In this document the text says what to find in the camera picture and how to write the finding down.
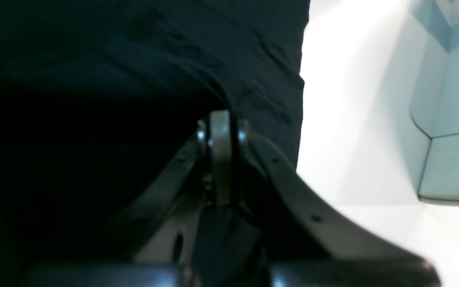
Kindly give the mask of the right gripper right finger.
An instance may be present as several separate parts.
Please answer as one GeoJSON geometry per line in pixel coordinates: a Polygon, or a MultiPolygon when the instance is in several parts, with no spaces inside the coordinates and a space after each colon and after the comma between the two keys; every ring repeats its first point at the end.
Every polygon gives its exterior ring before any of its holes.
{"type": "Polygon", "coordinates": [[[239,204],[263,230],[267,287],[439,287],[424,258],[360,227],[306,185],[247,120],[235,121],[239,204]]]}

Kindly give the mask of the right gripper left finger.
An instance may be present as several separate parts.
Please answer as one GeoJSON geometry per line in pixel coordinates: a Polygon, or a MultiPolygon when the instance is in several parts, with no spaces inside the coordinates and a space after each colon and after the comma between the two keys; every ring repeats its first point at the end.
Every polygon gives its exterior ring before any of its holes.
{"type": "Polygon", "coordinates": [[[191,263],[200,216],[213,198],[210,121],[174,154],[151,185],[106,227],[108,256],[135,263],[191,263]]]}

